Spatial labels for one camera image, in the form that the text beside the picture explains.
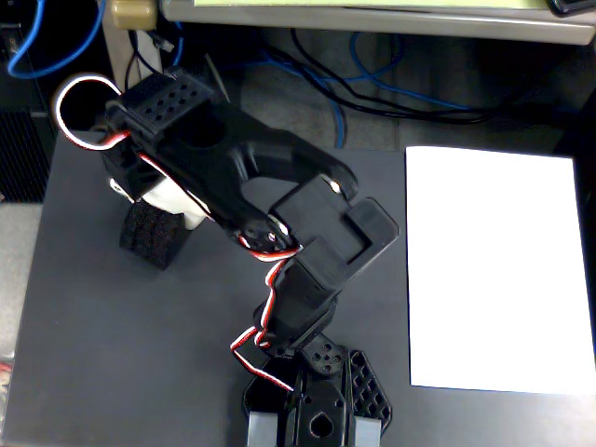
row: floor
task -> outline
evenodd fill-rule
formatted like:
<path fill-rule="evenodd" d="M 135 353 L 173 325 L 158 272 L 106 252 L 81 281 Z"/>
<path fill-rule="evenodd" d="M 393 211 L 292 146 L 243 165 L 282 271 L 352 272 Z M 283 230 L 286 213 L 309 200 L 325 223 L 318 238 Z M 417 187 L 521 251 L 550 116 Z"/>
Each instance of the floor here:
<path fill-rule="evenodd" d="M 267 30 L 266 35 L 270 43 L 297 56 L 288 30 Z M 359 75 L 349 58 L 350 33 L 300 31 L 299 35 L 306 49 L 338 74 Z M 387 34 L 363 34 L 358 52 L 365 65 L 373 70 L 387 64 L 398 51 L 391 42 Z M 557 67 L 537 81 L 527 99 L 579 109 L 596 86 L 592 46 L 571 48 L 412 35 L 403 36 L 403 45 L 403 60 L 383 80 L 450 102 L 495 106 L 551 61 L 558 61 Z M 126 52 L 111 56 L 128 59 Z M 116 73 L 116 79 L 120 78 L 122 74 Z M 265 124 L 293 131 L 322 148 L 334 146 L 336 128 L 329 102 L 304 80 L 275 67 L 224 72 L 223 79 L 233 102 Z M 426 107 L 419 101 L 380 91 L 368 82 L 357 83 L 355 88 L 405 105 Z M 549 153 L 562 136 L 561 129 L 520 124 L 507 118 L 474 126 L 395 120 L 351 110 L 345 110 L 345 118 L 346 150 L 403 151 L 408 145 L 433 144 Z M 16 344 L 40 214 L 40 206 L 0 205 L 0 356 L 10 356 Z"/>

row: gray table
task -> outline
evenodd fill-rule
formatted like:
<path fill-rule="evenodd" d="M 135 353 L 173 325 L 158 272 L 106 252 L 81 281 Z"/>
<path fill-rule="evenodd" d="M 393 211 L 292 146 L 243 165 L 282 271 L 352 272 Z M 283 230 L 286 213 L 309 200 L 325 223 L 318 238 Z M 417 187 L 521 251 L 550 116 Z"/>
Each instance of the gray table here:
<path fill-rule="evenodd" d="M 359 197 L 377 198 L 403 230 L 403 154 L 333 154 L 358 175 Z M 261 199 L 272 199 L 265 189 Z M 117 247 L 127 208 L 108 189 L 100 156 L 61 139 L 25 300 L 5 441 L 242 446 L 240 396 L 251 377 L 228 346 L 267 295 L 268 267 L 205 223 L 170 269 L 159 272 Z M 593 397 L 410 386 L 405 256 L 402 234 L 346 287 L 326 331 L 369 355 L 394 406 L 383 445 L 593 446 Z"/>

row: white paper sheet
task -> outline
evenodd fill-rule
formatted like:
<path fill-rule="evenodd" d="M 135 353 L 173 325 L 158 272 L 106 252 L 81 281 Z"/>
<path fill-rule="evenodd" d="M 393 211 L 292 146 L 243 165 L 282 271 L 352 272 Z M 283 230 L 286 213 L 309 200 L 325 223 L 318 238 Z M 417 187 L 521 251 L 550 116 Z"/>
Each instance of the white paper sheet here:
<path fill-rule="evenodd" d="M 596 394 L 573 161 L 406 150 L 411 379 Z"/>

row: red and white wire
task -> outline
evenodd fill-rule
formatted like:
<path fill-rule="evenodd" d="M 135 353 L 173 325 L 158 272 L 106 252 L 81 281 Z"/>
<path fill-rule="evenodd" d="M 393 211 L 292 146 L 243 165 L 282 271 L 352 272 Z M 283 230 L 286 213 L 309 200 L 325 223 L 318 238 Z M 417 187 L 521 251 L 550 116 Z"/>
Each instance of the red and white wire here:
<path fill-rule="evenodd" d="M 110 135 L 106 140 L 104 140 L 101 143 L 85 142 L 85 141 L 81 140 L 80 138 L 76 137 L 66 127 L 66 124 L 64 123 L 64 119 L 62 118 L 61 107 L 62 107 L 62 102 L 64 101 L 64 97 L 70 91 L 70 89 L 73 88 L 75 85 L 77 85 L 81 82 L 86 82 L 86 81 L 101 82 L 101 83 L 105 84 L 106 86 L 108 86 L 109 88 L 111 88 L 118 96 L 120 96 L 122 94 L 122 92 L 118 89 L 118 87 L 114 84 L 114 82 L 112 82 L 110 79 L 108 79 L 105 76 L 102 76 L 100 74 L 95 74 L 95 75 L 94 74 L 82 74 L 80 76 L 77 76 L 77 77 L 71 79 L 62 88 L 61 92 L 58 94 L 58 98 L 56 99 L 56 105 L 54 108 L 54 112 L 56 115 L 56 121 L 58 123 L 58 127 L 64 133 L 64 135 L 66 135 L 66 137 L 71 142 L 76 144 L 77 146 L 80 146 L 83 149 L 88 149 L 89 151 L 106 151 L 108 149 L 112 149 L 119 142 L 125 140 L 130 135 L 130 133 L 128 131 L 115 133 L 114 135 Z"/>
<path fill-rule="evenodd" d="M 247 369 L 247 371 L 249 373 L 252 373 L 254 375 L 262 377 L 263 379 L 268 380 L 269 382 L 272 382 L 273 384 L 279 386 L 280 388 L 283 388 L 286 391 L 292 392 L 294 390 L 294 388 L 292 388 L 285 382 L 277 379 L 275 376 L 271 375 L 270 373 L 265 372 L 263 370 L 260 370 L 259 368 L 252 366 L 252 364 L 248 360 L 246 360 L 244 357 L 242 357 L 242 355 L 240 355 L 237 352 L 237 349 L 239 347 L 241 347 L 242 345 L 244 345 L 255 333 L 257 333 L 257 328 L 255 328 L 254 326 L 250 326 L 246 331 L 244 331 L 242 334 L 240 334 L 240 336 L 234 341 L 234 343 L 232 343 L 230 345 L 232 354 L 234 354 L 236 356 L 236 358 L 240 361 L 240 363 L 242 363 L 242 365 Z"/>
<path fill-rule="evenodd" d="M 246 239 L 244 239 L 244 237 L 240 237 L 240 242 L 245 247 L 250 248 Z M 252 366 L 244 357 L 242 357 L 240 354 L 238 354 L 237 349 L 239 347 L 241 347 L 242 345 L 244 345 L 248 340 L 250 340 L 250 338 L 252 336 L 254 336 L 254 343 L 258 347 L 260 347 L 260 348 L 270 347 L 270 343 L 264 342 L 263 338 L 267 334 L 267 325 L 269 323 L 269 318 L 271 317 L 271 311 L 273 310 L 273 306 L 275 305 L 275 301 L 276 301 L 276 291 L 275 291 L 273 283 L 276 279 L 276 276 L 281 271 L 281 269 L 283 268 L 285 263 L 288 262 L 288 259 L 291 258 L 294 254 L 296 254 L 300 249 L 301 248 L 299 247 L 298 249 L 292 249 L 292 250 L 288 250 L 288 251 L 280 251 L 278 253 L 260 253 L 258 251 L 250 250 L 252 255 L 257 259 L 260 259 L 261 261 L 265 261 L 265 262 L 278 261 L 278 263 L 275 264 L 271 268 L 271 270 L 269 270 L 269 273 L 267 273 L 267 275 L 264 279 L 264 283 L 269 288 L 269 298 L 267 298 L 267 301 L 264 305 L 263 313 L 261 314 L 261 328 L 262 329 L 259 331 L 256 327 L 250 326 L 246 331 L 244 331 L 242 334 L 240 334 L 240 336 L 236 339 L 236 341 L 234 343 L 232 343 L 230 345 L 230 349 L 232 349 L 232 353 L 236 356 L 236 358 L 240 361 L 240 363 L 242 363 L 242 365 L 250 373 L 253 373 L 255 375 L 263 377 L 263 379 L 266 379 L 266 380 L 272 382 L 274 385 L 277 385 L 277 386 L 285 389 L 286 391 L 293 391 L 293 388 L 291 386 L 289 386 L 288 384 L 282 382 L 281 380 L 277 379 L 275 376 L 273 376 L 267 372 L 264 372 L 263 370 L 259 370 L 258 368 L 255 368 L 254 366 Z"/>

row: black cable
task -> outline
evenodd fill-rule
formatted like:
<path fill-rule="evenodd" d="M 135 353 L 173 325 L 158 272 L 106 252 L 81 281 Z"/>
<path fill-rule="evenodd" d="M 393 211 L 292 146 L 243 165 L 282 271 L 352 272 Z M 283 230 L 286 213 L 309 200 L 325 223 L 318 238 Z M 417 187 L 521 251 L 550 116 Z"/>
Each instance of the black cable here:
<path fill-rule="evenodd" d="M 139 52 L 139 40 L 137 39 L 137 34 L 134 31 L 129 31 L 129 41 L 132 45 L 132 54 L 135 56 L 151 73 L 159 73 L 158 70 L 153 68 L 149 65 L 149 62 L 145 60 L 142 54 Z"/>
<path fill-rule="evenodd" d="M 134 63 L 134 60 L 137 58 L 137 55 L 135 54 L 135 51 L 132 51 L 132 55 L 130 56 L 130 60 L 129 60 L 129 64 L 127 65 L 127 71 L 124 75 L 124 91 L 128 91 L 130 86 L 130 72 L 132 70 L 132 64 Z"/>
<path fill-rule="evenodd" d="M 396 102 L 383 100 L 381 98 L 376 98 L 374 96 L 362 95 L 362 94 L 356 92 L 352 87 L 350 87 L 350 85 L 340 75 L 338 75 L 336 72 L 334 72 L 330 68 L 326 67 L 321 62 L 319 62 L 315 58 L 313 58 L 310 54 L 308 54 L 308 52 L 305 50 L 305 48 L 300 43 L 300 40 L 298 40 L 298 34 L 296 33 L 295 29 L 292 28 L 290 30 L 290 34 L 291 34 L 291 40 L 292 40 L 293 44 L 296 46 L 296 49 L 298 49 L 298 51 L 300 52 L 300 54 L 302 54 L 303 57 L 307 61 L 312 63 L 315 67 L 319 68 L 321 71 L 325 72 L 327 75 L 329 75 L 330 77 L 335 79 L 337 82 L 339 82 L 340 85 L 343 88 L 345 88 L 350 93 L 350 95 L 352 95 L 354 98 L 358 98 L 359 100 L 363 100 L 363 101 L 376 102 L 377 104 L 386 105 L 386 106 L 392 107 L 396 110 L 410 112 L 413 114 L 425 113 L 425 111 L 413 109 L 411 107 L 406 107 L 404 105 L 397 104 Z"/>
<path fill-rule="evenodd" d="M 354 102 L 351 102 L 344 98 L 341 98 L 341 97 L 337 96 L 334 92 L 328 91 L 327 89 L 322 87 L 309 73 L 309 70 L 312 70 L 312 68 L 300 63 L 299 61 L 297 61 L 295 58 L 290 56 L 285 51 L 282 51 L 276 47 L 272 47 L 267 44 L 264 45 L 264 48 L 265 48 L 265 50 L 267 50 L 269 52 L 269 55 L 272 58 L 277 59 L 278 61 L 284 61 L 284 62 L 291 63 L 292 66 L 297 71 L 300 72 L 300 74 L 305 78 L 305 80 L 313 88 L 315 88 L 321 94 L 325 95 L 330 100 L 333 100 L 347 108 L 357 110 L 362 113 L 366 113 L 366 114 L 370 114 L 370 115 L 386 116 L 389 118 L 415 119 L 415 120 L 419 120 L 419 121 L 431 121 L 431 122 L 435 122 L 435 123 L 444 123 L 444 124 L 478 124 L 478 123 L 482 123 L 488 119 L 491 119 L 494 116 L 493 115 L 494 112 L 491 112 L 490 114 L 481 115 L 476 118 L 449 118 L 449 117 L 440 116 L 440 115 L 426 115 L 423 113 L 414 114 L 414 113 L 407 113 L 407 112 L 392 112 L 390 110 L 374 109 L 372 107 L 368 107 L 365 105 L 356 104 Z"/>
<path fill-rule="evenodd" d="M 551 71 L 551 69 L 559 63 L 559 61 L 562 59 L 562 56 L 566 55 L 566 51 L 565 51 L 565 49 L 563 49 L 562 54 L 559 55 L 560 57 L 556 57 L 552 60 L 552 64 L 549 64 L 547 67 L 545 67 L 544 70 L 539 71 L 537 76 L 531 76 L 525 83 L 523 83 L 519 88 L 516 88 L 512 93 L 507 95 L 507 97 L 498 106 L 496 106 L 494 108 L 475 108 L 475 109 L 467 109 L 467 110 L 452 109 L 452 110 L 440 110 L 440 111 L 429 112 L 429 111 L 421 111 L 421 110 L 416 110 L 416 109 L 412 109 L 409 107 L 404 107 L 404 106 L 397 104 L 395 102 L 388 102 L 386 100 L 382 100 L 382 99 L 371 97 L 371 96 L 361 95 L 361 94 L 357 93 L 352 87 L 350 87 L 346 83 L 346 81 L 341 76 L 339 76 L 338 74 L 333 72 L 331 69 L 329 69 L 328 67 L 323 65 L 321 62 L 319 62 L 315 58 L 313 58 L 310 54 L 308 54 L 308 52 L 301 45 L 301 43 L 298 39 L 296 30 L 294 30 L 294 29 L 291 29 L 291 38 L 292 38 L 293 44 L 296 46 L 298 51 L 309 62 L 311 62 L 317 68 L 319 68 L 320 70 L 322 70 L 323 72 L 327 73 L 329 76 L 331 76 L 335 80 L 337 80 L 342 85 L 342 87 L 344 87 L 352 96 L 354 96 L 355 98 L 364 100 L 364 101 L 376 102 L 381 105 L 386 105 L 386 106 L 392 107 L 396 110 L 401 110 L 401 111 L 403 111 L 403 113 L 391 112 L 391 111 L 386 111 L 383 109 L 375 109 L 375 108 L 363 106 L 360 104 L 356 104 L 356 103 L 350 102 L 348 100 L 345 100 L 341 97 L 338 97 L 334 92 L 329 92 L 329 91 L 325 90 L 324 88 L 321 88 L 317 82 L 313 82 L 314 79 L 312 78 L 311 75 L 309 75 L 309 73 L 307 73 L 307 70 L 306 70 L 306 69 L 312 70 L 312 68 L 297 61 L 295 58 L 290 56 L 288 53 L 285 53 L 284 51 L 281 51 L 280 49 L 275 48 L 275 47 L 271 47 L 270 45 L 268 45 L 266 43 L 264 44 L 266 49 L 268 49 L 269 51 L 273 51 L 276 54 L 278 60 L 288 61 L 289 63 L 291 63 L 296 70 L 300 71 L 300 73 L 305 76 L 305 79 L 309 84 L 311 84 L 314 88 L 316 88 L 323 95 L 327 96 L 329 99 L 336 101 L 336 102 L 344 105 L 345 107 L 348 107 L 348 108 L 351 108 L 354 110 L 358 110 L 360 112 L 371 114 L 371 115 L 425 120 L 425 121 L 440 122 L 440 123 L 445 123 L 445 124 L 464 124 L 464 125 L 465 124 L 479 124 L 479 123 L 488 121 L 489 119 L 492 119 L 493 117 L 495 117 L 497 115 L 501 115 L 502 113 L 506 112 L 506 110 L 508 108 L 510 108 L 516 101 L 518 101 L 535 83 L 537 83 L 537 81 L 540 78 L 542 78 L 544 75 L 549 73 Z M 473 118 L 464 118 L 464 117 L 449 118 L 449 117 L 446 117 L 446 115 L 470 115 L 470 114 L 473 114 L 473 115 L 479 114 L 479 116 L 473 117 Z"/>

